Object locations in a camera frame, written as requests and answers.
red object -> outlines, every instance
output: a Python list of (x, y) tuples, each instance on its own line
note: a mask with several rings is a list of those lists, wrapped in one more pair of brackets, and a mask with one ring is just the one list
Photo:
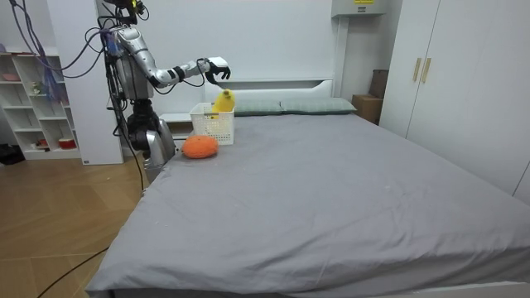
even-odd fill
[(59, 147), (60, 149), (64, 150), (77, 148), (77, 146), (75, 145), (75, 140), (70, 138), (61, 138), (59, 140)]
[(2, 74), (2, 77), (9, 82), (20, 82), (18, 74)]
[(46, 146), (46, 147), (48, 147), (48, 142), (46, 141), (46, 139), (40, 139), (36, 144), (37, 144), (37, 146)]

cabinet handle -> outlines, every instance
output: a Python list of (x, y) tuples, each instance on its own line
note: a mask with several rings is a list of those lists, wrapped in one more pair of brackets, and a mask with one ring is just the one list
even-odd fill
[(422, 75), (423, 84), (427, 82), (427, 74), (429, 73), (429, 68), (431, 68), (431, 58), (427, 58), (427, 61), (425, 61), (425, 69), (423, 70), (423, 75)]
[(412, 77), (412, 82), (417, 81), (417, 73), (420, 71), (420, 65), (422, 64), (422, 58), (416, 60), (416, 68), (414, 69), (414, 76)]

white basket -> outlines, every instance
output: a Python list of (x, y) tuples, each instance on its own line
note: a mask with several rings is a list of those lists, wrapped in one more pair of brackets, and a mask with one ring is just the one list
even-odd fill
[(220, 145), (234, 144), (234, 110), (212, 113), (212, 103), (198, 103), (190, 112), (195, 135), (214, 137)]

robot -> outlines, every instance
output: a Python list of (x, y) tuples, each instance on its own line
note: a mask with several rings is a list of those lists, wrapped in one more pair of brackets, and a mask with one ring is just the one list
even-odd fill
[[(118, 22), (101, 38), (117, 129), (128, 135), (132, 148), (142, 151), (144, 170), (152, 182), (176, 151), (169, 127), (152, 109), (149, 98), (153, 89), (174, 86), (195, 75), (204, 75), (211, 84), (217, 84), (214, 75), (222, 74), (222, 79), (229, 79), (230, 68), (221, 57), (200, 58), (170, 69), (157, 68), (142, 33), (133, 27), (137, 25), (137, 15), (146, 10), (144, 4), (137, 0), (104, 1), (113, 4), (116, 13), (100, 19)], [(132, 104), (132, 115), (124, 125), (123, 110), (118, 103), (127, 99)]]

gray bed sheet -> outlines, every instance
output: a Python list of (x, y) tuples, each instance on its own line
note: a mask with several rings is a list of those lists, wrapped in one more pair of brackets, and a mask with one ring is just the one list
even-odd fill
[(380, 296), (530, 281), (530, 207), (354, 115), (236, 118), (178, 154), (87, 287)]

